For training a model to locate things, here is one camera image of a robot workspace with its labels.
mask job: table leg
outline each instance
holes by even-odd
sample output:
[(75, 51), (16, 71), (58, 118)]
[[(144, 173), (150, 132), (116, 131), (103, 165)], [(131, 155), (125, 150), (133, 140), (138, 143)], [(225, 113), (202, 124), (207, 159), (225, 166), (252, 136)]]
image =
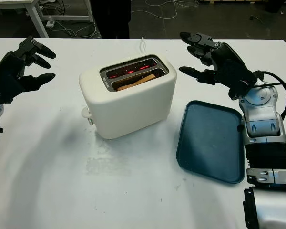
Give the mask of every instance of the table leg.
[(35, 8), (36, 8), (36, 11), (37, 11), (37, 13), (38, 13), (38, 15), (39, 15), (40, 20), (41, 20), (41, 21), (44, 21), (44, 19), (43, 19), (43, 13), (42, 13), (42, 11), (41, 11), (41, 9), (40, 9), (40, 6), (39, 6), (39, 3), (38, 3), (38, 2), (36, 3)]
[(93, 22), (93, 15), (92, 15), (92, 10), (91, 10), (90, 0), (84, 0), (84, 2), (85, 2), (86, 7), (87, 7), (89, 21)]
[(36, 11), (35, 4), (25, 4), (25, 8), (27, 9), (40, 37), (42, 38), (49, 38), (46, 29), (44, 28), (40, 17)]

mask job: robotic arm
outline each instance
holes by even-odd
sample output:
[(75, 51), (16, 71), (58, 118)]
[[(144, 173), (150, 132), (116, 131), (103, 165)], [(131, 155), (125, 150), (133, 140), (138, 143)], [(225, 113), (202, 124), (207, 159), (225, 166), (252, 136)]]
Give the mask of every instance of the robotic arm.
[[(244, 211), (249, 229), (286, 229), (286, 136), (283, 119), (276, 111), (277, 90), (274, 85), (286, 83), (269, 72), (251, 72), (235, 51), (226, 43), (215, 42), (200, 33), (180, 33), (189, 44), (190, 54), (213, 70), (197, 71), (180, 67), (183, 73), (198, 82), (230, 88), (229, 97), (238, 99), (244, 116), (242, 131), (249, 163), (247, 181), (254, 187), (245, 189)], [(264, 74), (279, 83), (263, 82)]]
[(53, 73), (42, 74), (39, 77), (23, 76), (25, 66), (35, 63), (43, 68), (51, 66), (36, 53), (48, 58), (56, 55), (49, 48), (38, 43), (33, 37), (28, 37), (20, 43), (19, 49), (8, 52), (0, 62), (0, 117), (4, 111), (3, 104), (10, 104), (13, 98), (22, 92), (37, 91), (55, 77)]

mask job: power strip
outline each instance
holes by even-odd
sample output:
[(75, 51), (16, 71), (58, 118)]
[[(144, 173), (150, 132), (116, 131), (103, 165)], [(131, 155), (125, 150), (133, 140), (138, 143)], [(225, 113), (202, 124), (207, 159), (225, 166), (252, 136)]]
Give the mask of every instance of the power strip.
[(55, 25), (55, 21), (54, 20), (48, 20), (46, 27), (47, 28), (53, 28), (54, 25)]

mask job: black robotic finger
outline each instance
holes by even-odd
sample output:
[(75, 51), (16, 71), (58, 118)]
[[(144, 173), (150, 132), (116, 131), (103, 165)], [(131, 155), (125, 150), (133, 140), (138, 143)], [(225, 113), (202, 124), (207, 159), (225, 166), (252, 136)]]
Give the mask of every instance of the black robotic finger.
[(41, 49), (37, 50), (37, 53), (39, 53), (45, 57), (51, 58), (51, 59), (56, 57), (56, 54), (51, 49), (49, 49), (47, 46), (45, 46), (43, 44), (41, 44), (41, 45), (42, 45), (42, 47), (41, 47)]
[(51, 65), (45, 61), (45, 59), (43, 59), (42, 57), (40, 57), (39, 55), (36, 55), (34, 54), (32, 56), (33, 58), (33, 62), (37, 65), (39, 65), (40, 67), (43, 67), (43, 68), (51, 68)]
[(189, 32), (180, 33), (181, 40), (189, 45), (194, 45), (201, 40), (201, 36)]
[(29, 76), (24, 76), (21, 79), (19, 79), (19, 83), (24, 88), (24, 92), (37, 91), (42, 85), (51, 81), (54, 77), (55, 77), (54, 73), (42, 74), (36, 78), (29, 75)]
[(213, 64), (211, 59), (211, 53), (206, 50), (204, 46), (188, 46), (187, 50), (191, 55), (200, 59), (202, 64), (206, 66), (211, 66)]
[(207, 83), (212, 85), (215, 85), (217, 83), (214, 79), (214, 77), (216, 76), (216, 71), (206, 69), (204, 72), (200, 72), (195, 68), (191, 67), (180, 67), (179, 70), (191, 77), (196, 78), (197, 81), (200, 83)]

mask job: white desk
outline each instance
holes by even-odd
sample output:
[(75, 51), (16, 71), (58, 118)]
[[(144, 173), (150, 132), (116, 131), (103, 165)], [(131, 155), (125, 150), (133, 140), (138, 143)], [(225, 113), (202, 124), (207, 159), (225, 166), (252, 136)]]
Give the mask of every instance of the white desk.
[[(49, 62), (57, 75), (39, 91), (21, 94), (5, 106), (0, 120), (0, 229), (245, 229), (246, 180), (227, 185), (193, 175), (175, 158), (189, 101), (240, 111), (226, 87), (201, 84), (178, 71), (167, 120), (104, 140), (81, 117), (85, 101), (78, 76), (104, 61), (139, 52), (140, 41), (38, 40), (55, 50), (57, 58)], [(21, 41), (0, 39), (0, 60)], [(286, 81), (284, 41), (225, 42), (250, 70), (271, 71)], [(166, 55), (176, 69), (205, 68), (180, 40), (146, 40), (146, 45), (148, 51)], [(26, 69), (27, 75), (46, 72), (38, 66)], [(285, 92), (277, 89), (281, 112)]]
[(43, 15), (39, 8), (39, 0), (0, 0), (0, 9), (26, 8), (35, 27), (42, 38), (49, 38), (42, 21), (44, 20), (89, 20), (93, 22), (93, 16), (89, 0), (84, 0), (88, 16), (67, 16), (67, 15)]

